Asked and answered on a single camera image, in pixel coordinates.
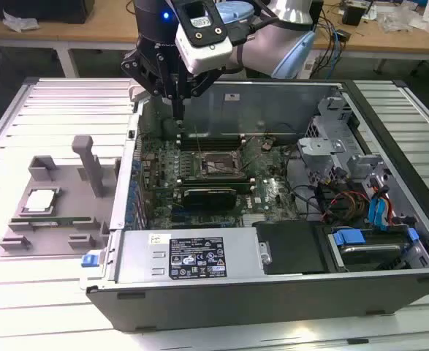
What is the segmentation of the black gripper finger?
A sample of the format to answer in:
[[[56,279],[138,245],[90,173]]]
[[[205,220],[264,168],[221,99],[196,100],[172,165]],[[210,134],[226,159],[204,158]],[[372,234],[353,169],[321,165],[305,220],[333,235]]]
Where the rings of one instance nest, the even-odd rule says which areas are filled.
[[[177,83],[171,71],[171,63],[169,56],[161,50],[150,54],[149,57],[139,50],[133,50],[125,56],[121,68],[149,94],[168,100],[172,116],[178,120]]]
[[[185,67],[178,70],[178,120],[183,120],[183,102],[200,97],[224,73],[224,67],[193,75]]]

